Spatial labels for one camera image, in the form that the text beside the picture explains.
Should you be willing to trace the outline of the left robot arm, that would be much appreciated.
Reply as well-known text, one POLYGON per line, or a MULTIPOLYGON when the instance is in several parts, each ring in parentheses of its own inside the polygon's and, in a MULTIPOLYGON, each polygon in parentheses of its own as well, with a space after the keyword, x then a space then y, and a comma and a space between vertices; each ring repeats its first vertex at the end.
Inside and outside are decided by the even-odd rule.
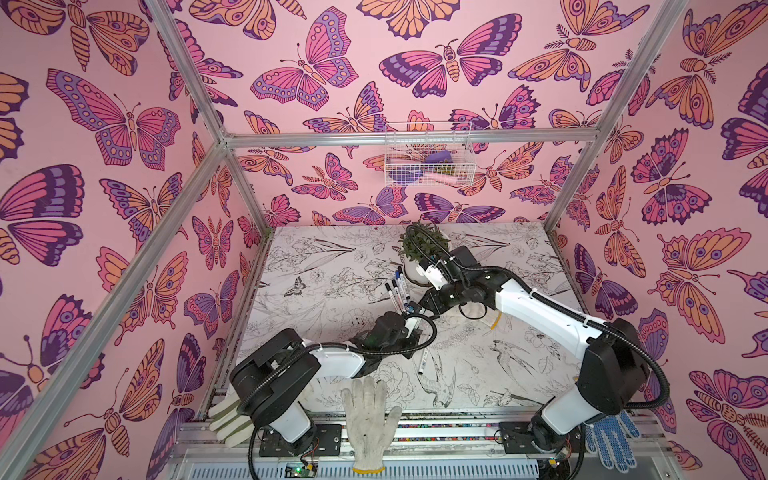
POLYGON ((388 357, 411 358, 430 346, 436 334, 435 318, 416 312, 387 312, 371 329, 341 343, 312 343, 296 330, 284 329, 231 372, 236 413, 256 431, 279 434, 291 453, 303 453, 317 437, 314 421, 299 403, 313 380, 368 376, 388 357))

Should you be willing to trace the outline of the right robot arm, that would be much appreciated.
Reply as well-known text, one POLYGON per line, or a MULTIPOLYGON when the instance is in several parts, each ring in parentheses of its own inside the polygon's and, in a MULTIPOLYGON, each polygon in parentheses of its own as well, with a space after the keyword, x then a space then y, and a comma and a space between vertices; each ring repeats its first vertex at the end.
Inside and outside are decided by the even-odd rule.
POLYGON ((583 314, 538 293, 502 267, 440 262, 418 266, 416 271, 431 284, 424 297, 427 310, 442 314, 480 303, 526 322, 580 361, 575 384, 548 401, 530 421, 528 435, 537 450, 560 449, 582 424, 625 409, 659 408, 669 400, 669 381, 661 365, 640 345, 631 323, 583 314))

